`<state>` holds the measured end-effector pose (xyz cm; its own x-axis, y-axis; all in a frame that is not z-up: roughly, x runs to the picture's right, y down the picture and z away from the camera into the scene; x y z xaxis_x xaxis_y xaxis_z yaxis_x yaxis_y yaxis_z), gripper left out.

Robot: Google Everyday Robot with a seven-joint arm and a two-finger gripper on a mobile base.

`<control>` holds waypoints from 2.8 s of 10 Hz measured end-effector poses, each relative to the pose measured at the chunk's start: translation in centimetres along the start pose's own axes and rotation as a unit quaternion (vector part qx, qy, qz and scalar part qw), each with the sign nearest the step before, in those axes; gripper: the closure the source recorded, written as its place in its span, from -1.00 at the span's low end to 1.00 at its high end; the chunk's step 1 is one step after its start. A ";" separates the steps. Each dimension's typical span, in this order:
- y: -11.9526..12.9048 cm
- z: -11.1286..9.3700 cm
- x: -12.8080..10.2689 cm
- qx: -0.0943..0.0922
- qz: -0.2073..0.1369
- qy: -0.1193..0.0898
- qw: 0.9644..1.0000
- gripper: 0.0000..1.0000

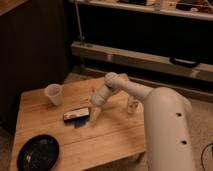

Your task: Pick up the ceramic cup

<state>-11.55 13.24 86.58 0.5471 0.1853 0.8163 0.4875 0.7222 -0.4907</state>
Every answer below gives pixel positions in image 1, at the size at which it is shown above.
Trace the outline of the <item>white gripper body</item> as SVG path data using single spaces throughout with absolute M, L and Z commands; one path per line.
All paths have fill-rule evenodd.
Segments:
M 102 85 L 91 96 L 91 103 L 94 106 L 103 106 L 107 100 L 115 94 L 115 91 L 107 85 Z

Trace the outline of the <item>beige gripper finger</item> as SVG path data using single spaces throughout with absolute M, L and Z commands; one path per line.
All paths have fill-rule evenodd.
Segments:
M 86 98 L 83 98 L 81 102 L 82 103 L 88 103 L 90 101 L 91 101 L 91 97 L 86 97 Z
M 91 109 L 91 122 L 95 122 L 101 113 L 101 109 L 99 107 L 94 107 Z

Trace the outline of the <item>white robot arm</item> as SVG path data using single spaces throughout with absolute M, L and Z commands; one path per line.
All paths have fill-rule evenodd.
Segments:
M 91 95 L 90 103 L 92 107 L 102 107 L 119 91 L 125 91 L 144 106 L 148 170 L 195 171 L 187 125 L 190 101 L 174 89 L 152 88 L 109 72 L 102 86 Z

